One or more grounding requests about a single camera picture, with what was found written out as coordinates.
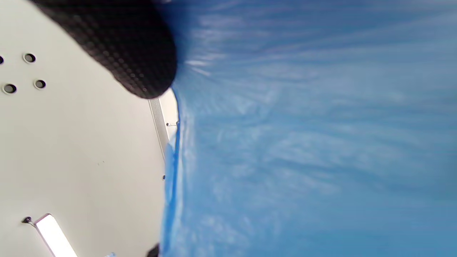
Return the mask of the person's right hand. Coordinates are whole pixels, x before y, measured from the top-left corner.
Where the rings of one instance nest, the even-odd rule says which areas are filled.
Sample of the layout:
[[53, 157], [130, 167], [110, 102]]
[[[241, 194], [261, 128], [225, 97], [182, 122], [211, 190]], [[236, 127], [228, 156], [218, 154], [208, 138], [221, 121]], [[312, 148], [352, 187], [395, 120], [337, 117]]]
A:
[[151, 0], [33, 0], [130, 93], [163, 95], [177, 72], [173, 34]]

